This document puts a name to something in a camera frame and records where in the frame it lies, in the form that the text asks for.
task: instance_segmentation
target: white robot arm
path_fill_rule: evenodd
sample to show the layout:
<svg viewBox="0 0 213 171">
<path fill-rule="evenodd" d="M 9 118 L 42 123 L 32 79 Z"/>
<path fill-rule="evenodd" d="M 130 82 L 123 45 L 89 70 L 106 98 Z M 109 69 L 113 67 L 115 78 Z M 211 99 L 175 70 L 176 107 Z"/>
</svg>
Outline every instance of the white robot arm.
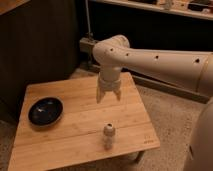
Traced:
<svg viewBox="0 0 213 171">
<path fill-rule="evenodd" d="M 118 35 L 97 43 L 93 48 L 93 56 L 101 67 L 98 102 L 106 91 L 114 91 L 120 98 L 120 72 L 123 67 L 207 97 L 213 95 L 212 52 L 131 49 L 128 39 Z M 198 120 L 185 171 L 213 170 L 212 121 L 213 98 Z"/>
</svg>

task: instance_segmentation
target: dark cabinet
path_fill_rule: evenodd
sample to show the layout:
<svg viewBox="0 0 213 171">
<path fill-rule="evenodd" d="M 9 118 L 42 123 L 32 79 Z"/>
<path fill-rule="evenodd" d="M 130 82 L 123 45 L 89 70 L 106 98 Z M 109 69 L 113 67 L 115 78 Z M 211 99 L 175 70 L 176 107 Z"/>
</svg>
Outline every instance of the dark cabinet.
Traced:
<svg viewBox="0 0 213 171">
<path fill-rule="evenodd" d="M 0 119 L 18 119 L 28 84 L 74 71 L 78 40 L 72 0 L 31 0 L 0 16 Z"/>
</svg>

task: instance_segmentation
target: gray floor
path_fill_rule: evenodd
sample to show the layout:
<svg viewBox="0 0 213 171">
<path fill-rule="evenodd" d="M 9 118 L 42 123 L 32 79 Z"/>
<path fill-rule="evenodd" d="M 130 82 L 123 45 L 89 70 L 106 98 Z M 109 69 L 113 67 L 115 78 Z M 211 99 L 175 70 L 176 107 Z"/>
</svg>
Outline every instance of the gray floor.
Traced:
<svg viewBox="0 0 213 171">
<path fill-rule="evenodd" d="M 91 76 L 78 69 L 71 78 Z M 146 151 L 139 164 L 136 154 L 91 162 L 59 170 L 70 171 L 181 171 L 191 131 L 204 104 L 137 86 L 151 117 L 161 147 Z M 16 128 L 0 121 L 0 171 L 7 170 Z"/>
</svg>

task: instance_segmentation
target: small wooden object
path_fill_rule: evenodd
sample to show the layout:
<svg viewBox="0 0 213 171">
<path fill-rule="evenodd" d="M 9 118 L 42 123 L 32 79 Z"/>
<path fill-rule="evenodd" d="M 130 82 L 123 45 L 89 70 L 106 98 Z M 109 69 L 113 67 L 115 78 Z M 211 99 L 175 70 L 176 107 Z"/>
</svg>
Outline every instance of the small wooden object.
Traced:
<svg viewBox="0 0 213 171">
<path fill-rule="evenodd" d="M 109 150 L 113 147 L 115 141 L 115 128 L 112 124 L 107 124 L 103 130 L 104 134 L 104 147 Z"/>
<path fill-rule="evenodd" d="M 160 146 L 129 73 L 121 75 L 121 100 L 107 92 L 96 102 L 97 76 L 29 85 L 16 132 L 9 171 L 51 170 Z M 63 103 L 62 118 L 38 131 L 28 120 L 31 106 L 44 97 Z M 103 146 L 103 127 L 113 123 L 113 148 Z"/>
</svg>

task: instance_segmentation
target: table leg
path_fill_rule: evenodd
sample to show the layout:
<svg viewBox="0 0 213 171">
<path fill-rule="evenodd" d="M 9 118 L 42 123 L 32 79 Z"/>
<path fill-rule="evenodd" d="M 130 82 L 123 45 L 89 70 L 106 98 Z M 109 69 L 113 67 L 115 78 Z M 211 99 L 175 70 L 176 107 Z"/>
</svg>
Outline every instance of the table leg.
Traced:
<svg viewBox="0 0 213 171">
<path fill-rule="evenodd" d="M 139 163 L 143 157 L 144 151 L 139 151 L 137 157 L 135 158 L 134 162 Z"/>
</svg>

